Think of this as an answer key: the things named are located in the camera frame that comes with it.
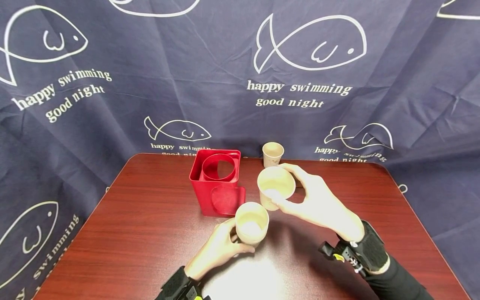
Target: yellow tag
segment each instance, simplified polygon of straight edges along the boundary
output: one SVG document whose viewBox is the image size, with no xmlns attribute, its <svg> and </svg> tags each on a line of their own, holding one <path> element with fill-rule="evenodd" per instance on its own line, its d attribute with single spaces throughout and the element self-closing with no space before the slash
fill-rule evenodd
<svg viewBox="0 0 480 300">
<path fill-rule="evenodd" d="M 343 263 L 345 262 L 345 258 L 342 255 L 334 254 L 333 256 L 336 258 L 336 260 L 342 261 Z"/>
</svg>

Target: hand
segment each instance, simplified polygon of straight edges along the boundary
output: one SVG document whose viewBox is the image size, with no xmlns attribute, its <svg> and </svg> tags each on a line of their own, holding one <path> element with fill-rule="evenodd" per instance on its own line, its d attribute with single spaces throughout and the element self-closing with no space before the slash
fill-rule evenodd
<svg viewBox="0 0 480 300">
<path fill-rule="evenodd" d="M 199 281 L 211 269 L 221 266 L 239 253 L 254 253 L 255 248 L 242 243 L 233 243 L 237 235 L 231 236 L 235 218 L 215 225 L 212 235 L 200 251 L 185 266 L 185 274 Z"/>
<path fill-rule="evenodd" d="M 279 167 L 293 173 L 305 189 L 305 199 L 300 204 L 273 198 L 273 204 L 282 212 L 330 228 L 344 240 L 358 242 L 363 239 L 365 232 L 360 218 L 333 195 L 322 177 L 309 174 L 297 165 L 281 164 Z"/>
</svg>

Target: right hand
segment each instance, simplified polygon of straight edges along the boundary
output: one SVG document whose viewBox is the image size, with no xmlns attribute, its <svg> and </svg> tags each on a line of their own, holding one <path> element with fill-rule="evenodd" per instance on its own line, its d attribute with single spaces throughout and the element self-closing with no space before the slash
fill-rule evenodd
<svg viewBox="0 0 480 300">
<path fill-rule="evenodd" d="M 305 189 L 305 199 L 299 204 L 273 198 L 273 204 L 282 212 L 330 228 L 344 240 L 362 240 L 365 233 L 360 218 L 333 195 L 322 177 L 309 174 L 297 165 L 281 164 L 279 167 L 293 173 Z"/>
</svg>

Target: wrist strap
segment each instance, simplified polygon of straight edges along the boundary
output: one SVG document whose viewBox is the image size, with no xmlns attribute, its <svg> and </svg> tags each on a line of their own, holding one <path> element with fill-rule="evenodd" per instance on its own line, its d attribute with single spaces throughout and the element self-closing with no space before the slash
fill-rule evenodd
<svg viewBox="0 0 480 300">
<path fill-rule="evenodd" d="M 349 248 L 355 253 L 363 267 L 368 271 L 375 272 L 387 263 L 388 254 L 385 251 L 384 242 L 370 223 L 362 220 L 362 224 L 365 228 L 363 239 L 358 243 L 353 241 L 345 242 L 349 244 Z"/>
<path fill-rule="evenodd" d="M 162 291 L 156 300 L 198 300 L 202 299 L 196 282 L 188 278 L 181 266 L 170 279 L 162 285 Z"/>
</svg>

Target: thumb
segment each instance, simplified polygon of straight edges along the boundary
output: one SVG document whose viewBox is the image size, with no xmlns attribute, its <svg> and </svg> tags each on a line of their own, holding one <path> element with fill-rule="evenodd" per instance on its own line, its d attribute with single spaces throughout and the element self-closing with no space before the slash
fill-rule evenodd
<svg viewBox="0 0 480 300">
<path fill-rule="evenodd" d="M 255 248 L 247 244 L 233 244 L 235 254 L 239 253 L 255 253 Z"/>
<path fill-rule="evenodd" d="M 294 215 L 298 209 L 298 204 L 283 198 L 272 198 L 272 203 L 278 206 L 286 214 Z"/>
</svg>

